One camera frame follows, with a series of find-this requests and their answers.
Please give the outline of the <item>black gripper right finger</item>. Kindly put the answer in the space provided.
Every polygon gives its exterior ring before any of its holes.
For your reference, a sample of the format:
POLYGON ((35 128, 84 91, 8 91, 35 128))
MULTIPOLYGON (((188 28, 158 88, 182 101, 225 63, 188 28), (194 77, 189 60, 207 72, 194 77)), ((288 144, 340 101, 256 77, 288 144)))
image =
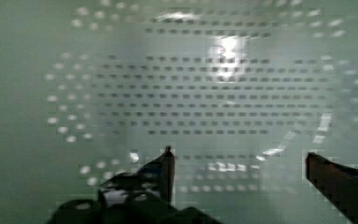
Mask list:
POLYGON ((358 169, 310 152, 306 178, 352 224, 358 224, 358 169))

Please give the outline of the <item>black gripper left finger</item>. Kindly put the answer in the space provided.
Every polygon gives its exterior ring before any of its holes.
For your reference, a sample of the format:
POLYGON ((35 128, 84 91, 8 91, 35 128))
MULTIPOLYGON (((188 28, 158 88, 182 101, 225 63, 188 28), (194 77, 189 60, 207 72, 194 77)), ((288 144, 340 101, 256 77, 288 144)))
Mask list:
POLYGON ((172 147, 166 146, 157 158, 134 173, 121 173, 104 181, 98 188, 98 200, 103 205, 124 203, 132 193, 149 192, 162 201, 172 201, 175 157, 172 147))

